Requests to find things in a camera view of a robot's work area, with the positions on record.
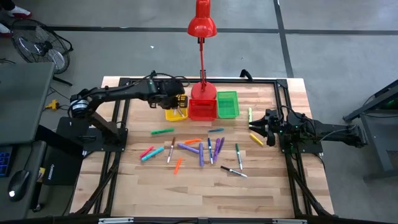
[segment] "lamp shade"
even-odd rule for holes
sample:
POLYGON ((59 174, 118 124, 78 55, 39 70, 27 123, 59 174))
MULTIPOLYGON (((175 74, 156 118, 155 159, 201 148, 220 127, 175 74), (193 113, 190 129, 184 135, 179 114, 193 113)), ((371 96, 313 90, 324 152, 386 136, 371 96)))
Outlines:
POLYGON ((197 0, 197 14, 189 23, 189 35, 205 38, 217 34, 216 24, 210 17, 210 5, 210 0, 197 0))

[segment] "red desk lamp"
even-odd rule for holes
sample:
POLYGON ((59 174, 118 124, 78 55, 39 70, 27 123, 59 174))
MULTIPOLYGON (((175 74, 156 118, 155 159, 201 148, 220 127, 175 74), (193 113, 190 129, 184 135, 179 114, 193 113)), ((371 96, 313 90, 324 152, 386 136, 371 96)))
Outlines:
POLYGON ((198 37, 200 44, 200 78, 201 82, 194 84, 191 91, 193 99, 214 100, 216 98, 216 87, 206 81, 206 71, 203 64, 203 44, 205 37, 213 37, 217 34, 216 24, 210 17, 210 1, 197 0, 197 13, 188 26, 188 34, 198 37))

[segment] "yellow bin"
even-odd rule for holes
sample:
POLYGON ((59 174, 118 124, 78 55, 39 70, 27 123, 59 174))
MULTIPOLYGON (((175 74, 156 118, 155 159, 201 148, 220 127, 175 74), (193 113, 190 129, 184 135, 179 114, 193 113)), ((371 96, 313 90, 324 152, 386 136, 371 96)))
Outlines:
POLYGON ((184 114, 184 117, 180 115, 180 113, 175 110, 175 114, 174 114, 174 110, 165 110, 166 113, 166 120, 167 121, 182 121, 184 119, 188 118, 188 110, 187 108, 180 108, 182 114, 184 114))

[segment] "electric fan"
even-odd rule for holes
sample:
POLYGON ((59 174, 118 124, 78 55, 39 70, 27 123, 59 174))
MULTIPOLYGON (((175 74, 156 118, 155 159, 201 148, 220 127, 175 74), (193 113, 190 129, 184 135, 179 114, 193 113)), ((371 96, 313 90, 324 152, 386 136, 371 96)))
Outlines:
MULTIPOLYGON (((69 52, 73 50, 72 44, 43 23, 33 19, 16 20, 12 23, 11 34, 12 44, 26 62, 53 62, 54 74, 63 73, 69 67, 69 52)), ((72 85, 57 77, 53 79, 72 85)))

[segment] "concrete floor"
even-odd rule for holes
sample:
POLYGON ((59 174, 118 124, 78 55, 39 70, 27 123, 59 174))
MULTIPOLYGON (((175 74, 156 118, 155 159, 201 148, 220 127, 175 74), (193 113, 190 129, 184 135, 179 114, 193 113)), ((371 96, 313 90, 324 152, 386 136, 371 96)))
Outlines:
MULTIPOLYGON (((286 29, 397 30, 394 0, 280 0, 286 29)), ((48 25, 116 27, 187 27, 195 2, 186 0, 16 0, 33 19, 48 25)), ((277 29, 272 0, 213 0, 218 28, 277 29)), ((70 68, 60 77, 71 95, 101 83, 107 75, 147 75, 151 70, 198 75, 196 39, 172 32, 57 32, 73 43, 70 68)), ((398 78, 398 36, 287 35, 294 77, 304 78, 312 115, 324 123, 343 124, 341 117, 398 78)), ((9 40, 0 39, 0 58, 24 63, 9 40)), ((222 33, 207 39, 208 76, 236 77, 245 68, 254 77, 286 77, 279 34, 222 33)), ((68 101, 57 97, 61 104, 68 101)), ((41 123, 56 128, 64 111, 43 114, 41 123)), ((379 170, 373 149, 323 142, 326 176, 335 213, 341 217, 398 222, 398 179, 364 183, 379 170)), ((62 197, 43 209, 59 215, 70 188, 50 190, 62 197)))

